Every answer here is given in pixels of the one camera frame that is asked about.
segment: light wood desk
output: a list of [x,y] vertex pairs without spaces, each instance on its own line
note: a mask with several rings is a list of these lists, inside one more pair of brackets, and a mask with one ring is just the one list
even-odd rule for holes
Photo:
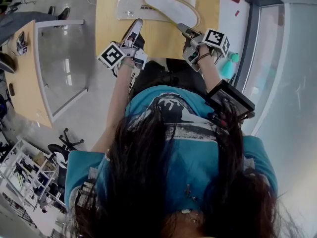
[[[16,65],[14,74],[5,72],[7,86],[9,87],[9,84],[12,83],[15,92],[15,95],[11,96],[11,99],[16,113],[29,120],[38,122],[47,127],[52,127],[53,122],[87,92],[87,88],[84,88],[56,112],[52,113],[42,80],[38,46],[40,28],[83,23],[83,20],[57,20],[39,23],[33,20],[15,32],[8,44],[2,47],[3,52],[11,56]],[[25,33],[28,51],[16,57],[13,52],[15,52],[16,55],[18,54],[16,51],[16,40],[22,31]]]
[[[111,41],[121,41],[133,20],[118,20],[115,10],[118,0],[97,0],[96,55]],[[202,22],[196,28],[205,32],[208,27],[218,29],[219,0],[196,0],[196,9]],[[145,40],[145,52],[153,58],[182,59],[185,38],[176,26],[169,22],[144,20],[141,34]]]

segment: glass panel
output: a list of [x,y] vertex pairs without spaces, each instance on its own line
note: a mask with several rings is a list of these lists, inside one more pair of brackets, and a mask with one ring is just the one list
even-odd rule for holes
[[317,5],[262,9],[245,94],[257,105],[246,134],[261,138],[281,201],[307,237],[317,233]]

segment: tabletop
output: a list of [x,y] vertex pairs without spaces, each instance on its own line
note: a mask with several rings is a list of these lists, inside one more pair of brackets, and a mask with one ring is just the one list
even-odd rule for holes
[[[121,41],[133,20],[118,20],[115,10],[118,0],[97,0],[96,8],[96,55],[111,41]],[[205,32],[207,28],[218,29],[219,0],[196,0],[196,10],[201,24],[195,29]],[[170,22],[144,20],[141,35],[144,50],[149,57],[182,59],[185,38],[176,25]]]
[[[26,36],[28,51],[16,57],[13,52],[18,55],[16,40],[22,31]],[[35,20],[16,31],[8,44],[3,46],[3,52],[10,55],[16,65],[15,74],[5,72],[5,79],[8,87],[10,83],[13,85],[15,95],[11,96],[11,99],[15,112],[29,120],[52,127],[43,101],[42,93],[45,93],[40,90],[39,80],[42,79],[36,72],[34,35]]]

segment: white insole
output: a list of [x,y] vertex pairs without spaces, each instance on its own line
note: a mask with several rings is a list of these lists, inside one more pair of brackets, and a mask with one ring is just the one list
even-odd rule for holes
[[170,20],[183,23],[189,27],[195,27],[199,23],[196,13],[187,5],[178,0],[144,0],[148,5],[154,7]]

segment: black shoe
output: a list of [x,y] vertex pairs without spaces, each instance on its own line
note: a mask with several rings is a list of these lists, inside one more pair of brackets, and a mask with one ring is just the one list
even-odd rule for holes
[[54,15],[54,13],[55,13],[55,6],[50,6],[48,14]]
[[58,15],[58,20],[66,20],[69,16],[70,13],[70,9],[69,8],[65,8],[65,10],[63,10],[63,12]]

